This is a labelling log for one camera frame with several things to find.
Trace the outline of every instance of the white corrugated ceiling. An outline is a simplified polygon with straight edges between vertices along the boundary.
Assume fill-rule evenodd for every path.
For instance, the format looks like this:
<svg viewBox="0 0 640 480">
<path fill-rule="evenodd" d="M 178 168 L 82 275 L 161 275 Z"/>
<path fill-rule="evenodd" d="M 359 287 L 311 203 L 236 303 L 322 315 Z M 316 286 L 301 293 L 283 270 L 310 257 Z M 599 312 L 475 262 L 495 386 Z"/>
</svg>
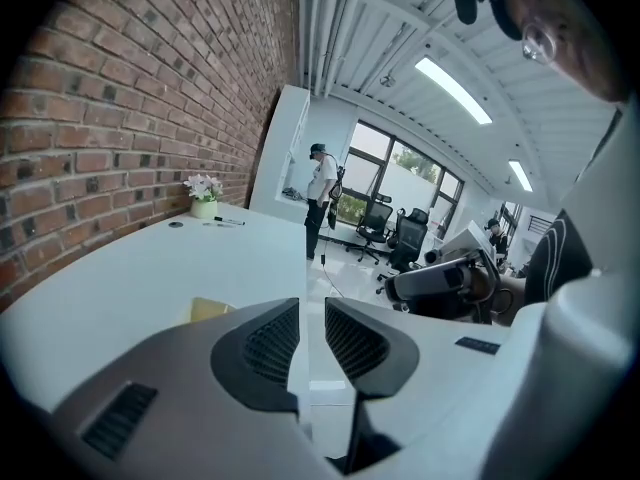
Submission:
<svg viewBox="0 0 640 480">
<path fill-rule="evenodd" d="M 324 93 L 340 12 L 337 0 L 320 91 Z M 327 0 L 319 0 L 312 66 L 308 65 L 312 0 L 304 0 L 304 72 L 314 88 L 321 24 Z M 498 28 L 488 4 L 475 24 L 462 24 L 453 0 L 357 0 L 348 24 L 335 85 L 330 94 L 370 103 L 446 154 L 493 197 L 543 210 L 557 210 L 604 135 L 611 105 L 585 94 L 573 82 L 522 57 L 519 43 Z M 455 78 L 491 116 L 476 121 L 415 64 L 428 56 Z M 395 85 L 381 79 L 391 75 Z M 519 159 L 534 187 L 522 190 L 508 160 Z M 511 176 L 511 184 L 505 184 Z"/>
</svg>

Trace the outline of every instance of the man in white shirt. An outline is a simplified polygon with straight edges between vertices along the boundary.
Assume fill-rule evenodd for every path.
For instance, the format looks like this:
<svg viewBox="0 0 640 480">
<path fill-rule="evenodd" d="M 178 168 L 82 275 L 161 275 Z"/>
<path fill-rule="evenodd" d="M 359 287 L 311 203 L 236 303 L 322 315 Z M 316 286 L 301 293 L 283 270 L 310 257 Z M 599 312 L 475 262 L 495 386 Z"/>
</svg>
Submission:
<svg viewBox="0 0 640 480">
<path fill-rule="evenodd" d="M 329 192 L 338 180 L 338 165 L 335 158 L 326 152 L 324 144 L 311 146 L 309 158 L 318 162 L 307 190 L 309 210 L 304 221 L 307 228 L 307 259 L 313 260 L 320 227 L 329 206 Z"/>
</svg>

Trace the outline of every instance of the white floor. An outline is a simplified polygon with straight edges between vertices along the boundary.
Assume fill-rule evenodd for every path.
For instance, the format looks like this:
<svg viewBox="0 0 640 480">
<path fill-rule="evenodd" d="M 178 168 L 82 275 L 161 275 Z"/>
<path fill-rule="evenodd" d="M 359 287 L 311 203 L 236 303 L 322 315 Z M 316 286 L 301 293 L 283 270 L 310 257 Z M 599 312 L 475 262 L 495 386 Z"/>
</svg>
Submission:
<svg viewBox="0 0 640 480">
<path fill-rule="evenodd" d="M 322 254 L 326 254 L 326 274 Z M 344 297 L 392 310 L 384 293 L 376 295 L 381 286 L 376 277 L 389 270 L 385 261 L 376 266 L 373 258 L 365 256 L 358 262 L 360 253 L 346 252 L 344 246 L 323 240 L 315 256 L 313 262 L 307 262 L 311 422 L 314 444 L 324 456 L 335 458 L 347 451 L 354 390 L 325 341 L 325 298 L 339 297 L 339 290 Z"/>
</svg>

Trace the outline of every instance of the cap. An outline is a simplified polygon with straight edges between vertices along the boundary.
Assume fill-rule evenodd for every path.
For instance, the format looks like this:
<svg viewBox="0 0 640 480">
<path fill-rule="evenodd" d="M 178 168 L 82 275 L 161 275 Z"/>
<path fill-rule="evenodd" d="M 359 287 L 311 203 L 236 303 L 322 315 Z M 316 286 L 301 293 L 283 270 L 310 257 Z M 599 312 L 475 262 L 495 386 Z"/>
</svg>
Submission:
<svg viewBox="0 0 640 480">
<path fill-rule="evenodd" d="M 489 1 L 491 2 L 493 16 L 498 22 L 500 29 L 514 41 L 520 41 L 522 39 L 522 32 L 520 32 L 518 26 L 509 17 L 505 0 Z"/>
<path fill-rule="evenodd" d="M 313 155 L 314 153 L 324 153 L 327 151 L 327 148 L 324 144 L 313 144 L 311 146 L 311 154 Z"/>
</svg>

